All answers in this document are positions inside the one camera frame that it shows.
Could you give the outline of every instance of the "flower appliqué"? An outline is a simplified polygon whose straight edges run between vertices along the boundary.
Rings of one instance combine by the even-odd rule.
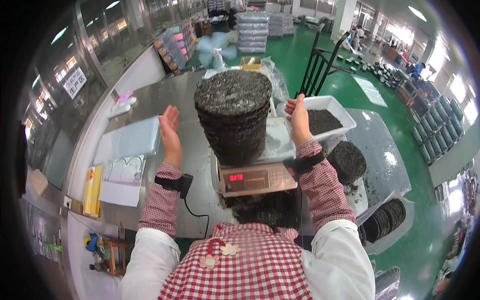
[[[220,246],[220,250],[223,255],[235,255],[240,252],[241,248],[237,244],[226,244],[225,246]]]
[[[211,254],[207,254],[206,257],[200,259],[200,267],[213,269],[214,266],[220,264],[220,257],[212,256]]]

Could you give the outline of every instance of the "red checkered sleeve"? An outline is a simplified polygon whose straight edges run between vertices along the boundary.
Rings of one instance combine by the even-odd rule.
[[[178,166],[163,162],[156,170],[160,178],[178,179],[183,173]],[[165,190],[161,185],[153,183],[148,191],[147,203],[142,218],[138,221],[138,229],[153,228],[170,235],[177,234],[178,192]]]
[[[310,140],[297,148],[297,158],[313,156],[322,150],[315,140]],[[335,169],[324,159],[312,171],[300,176],[302,190],[310,199],[312,221],[317,231],[326,223],[345,219],[355,222],[353,209],[347,203],[343,185],[338,181]]]

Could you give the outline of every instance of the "power cord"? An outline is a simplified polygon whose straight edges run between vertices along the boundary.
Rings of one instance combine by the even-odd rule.
[[[197,216],[197,217],[201,217],[201,216],[205,216],[207,217],[207,227],[205,228],[205,235],[204,235],[204,240],[207,238],[207,230],[208,230],[208,223],[210,223],[210,216],[209,215],[196,215],[194,213],[192,213],[192,211],[188,208],[188,205],[187,205],[187,197],[185,197],[185,199],[183,199],[185,201],[185,207],[188,209],[188,212],[190,214],[192,214],[193,216]]]

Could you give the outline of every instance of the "hand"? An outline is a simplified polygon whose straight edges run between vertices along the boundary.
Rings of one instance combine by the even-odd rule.
[[[180,115],[176,106],[169,105],[163,115],[158,116],[160,122],[160,136],[165,147],[164,162],[180,166],[183,155],[180,139],[175,133],[179,127],[178,117]]]
[[[308,125],[308,112],[303,104],[304,94],[300,94],[297,100],[289,99],[285,112],[290,116],[287,116],[287,120],[292,123],[292,140],[295,146],[298,147],[312,139],[310,134],[310,126]]]

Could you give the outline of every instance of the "green epoxy floor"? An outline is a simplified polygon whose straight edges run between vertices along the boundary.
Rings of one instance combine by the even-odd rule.
[[[269,39],[267,52],[255,54],[260,57],[272,57],[276,67],[284,76],[291,97],[300,89],[314,38],[313,30],[297,26],[294,36]],[[322,32],[317,46],[333,50],[335,45],[330,40],[330,35]],[[352,56],[343,48],[338,54],[345,58]],[[227,65],[239,65],[242,56],[251,55],[238,53],[236,59],[226,60]],[[198,63],[198,53],[195,52],[189,65]],[[335,64],[345,68],[350,67],[338,60]],[[407,168],[412,190],[405,197],[415,202],[415,221],[411,230],[392,247],[380,255],[371,255],[370,259],[376,260],[377,270],[387,270],[395,265],[400,267],[400,293],[397,299],[402,297],[404,300],[429,299],[436,274],[450,247],[451,236],[442,233],[442,222],[448,220],[442,218],[428,167],[410,132],[415,121],[409,111],[394,91],[385,88],[371,73],[358,70],[357,75],[366,77],[377,87],[388,105],[387,108],[370,102],[353,77],[344,72],[329,75],[320,95],[333,95],[346,108],[367,109],[380,114]]]

